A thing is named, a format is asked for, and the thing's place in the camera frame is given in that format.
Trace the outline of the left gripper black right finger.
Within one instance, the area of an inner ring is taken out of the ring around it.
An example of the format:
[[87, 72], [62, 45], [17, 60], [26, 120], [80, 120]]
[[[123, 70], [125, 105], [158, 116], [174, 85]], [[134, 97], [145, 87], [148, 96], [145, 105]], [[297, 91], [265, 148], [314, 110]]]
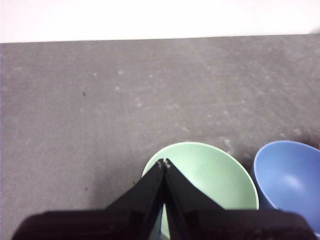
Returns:
[[167, 158], [165, 205], [174, 240], [315, 240], [299, 214], [281, 210], [224, 209], [197, 189]]

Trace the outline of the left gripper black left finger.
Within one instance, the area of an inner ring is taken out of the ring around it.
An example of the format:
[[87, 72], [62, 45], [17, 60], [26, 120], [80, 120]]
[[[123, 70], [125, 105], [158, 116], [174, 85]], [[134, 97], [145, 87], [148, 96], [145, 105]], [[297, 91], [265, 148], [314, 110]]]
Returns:
[[47, 211], [22, 221], [14, 240], [146, 240], [164, 203], [166, 167], [159, 159], [126, 193], [103, 209]]

